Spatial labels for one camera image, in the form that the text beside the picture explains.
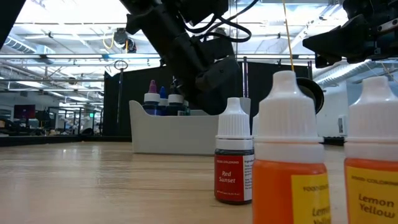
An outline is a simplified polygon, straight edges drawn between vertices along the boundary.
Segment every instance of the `ceiling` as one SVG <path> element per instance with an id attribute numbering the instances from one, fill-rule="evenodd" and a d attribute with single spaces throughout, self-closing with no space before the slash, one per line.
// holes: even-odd
<path id="1" fill-rule="evenodd" d="M 250 0 L 242 0 L 231 5 L 224 17 L 236 14 L 250 2 Z M 234 45 L 236 53 L 289 54 L 283 5 L 280 1 L 260 2 L 267 3 L 256 4 L 234 21 L 252 32 L 250 41 Z M 302 46 L 302 39 L 327 32 L 347 21 L 346 13 L 341 6 L 328 3 L 329 0 L 287 0 L 287 19 L 293 54 L 313 54 Z M 119 0 L 27 0 L 9 37 L 35 49 L 37 54 L 120 54 L 124 53 L 124 50 L 116 44 L 109 46 L 112 45 L 113 32 L 117 28 L 126 26 L 126 14 L 127 10 Z M 210 17 L 197 27 L 204 26 L 209 21 Z M 229 26 L 223 27 L 227 33 L 236 37 L 245 35 Z M 141 31 L 130 37 L 137 45 L 138 54 L 156 54 Z M 20 51 L 6 45 L 1 49 L 1 53 L 21 54 Z M 5 61 L 8 67 L 20 68 L 25 72 L 19 72 L 16 75 L 25 75 L 25 78 L 31 79 L 102 78 L 104 71 L 118 72 L 113 68 L 113 62 L 112 60 L 73 58 L 55 60 L 53 65 L 20 58 Z M 156 67 L 159 66 L 159 59 L 140 58 L 128 60 L 128 64 L 129 70 Z M 9 72 L 9 75 L 7 73 L 1 75 L 5 79 L 16 77 L 12 72 Z M 101 82 L 77 83 L 76 85 L 52 82 L 46 85 L 65 89 L 103 89 Z M 95 92 L 91 93 L 90 99 L 102 100 Z"/>

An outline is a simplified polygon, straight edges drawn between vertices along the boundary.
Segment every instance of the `wooden tabletop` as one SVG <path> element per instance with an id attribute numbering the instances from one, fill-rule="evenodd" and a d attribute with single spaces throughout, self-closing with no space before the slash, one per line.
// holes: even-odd
<path id="1" fill-rule="evenodd" d="M 343 148 L 328 147 L 333 224 L 346 224 Z M 0 148 L 0 223 L 251 223 L 213 196 L 213 158 L 132 153 L 131 143 Z"/>

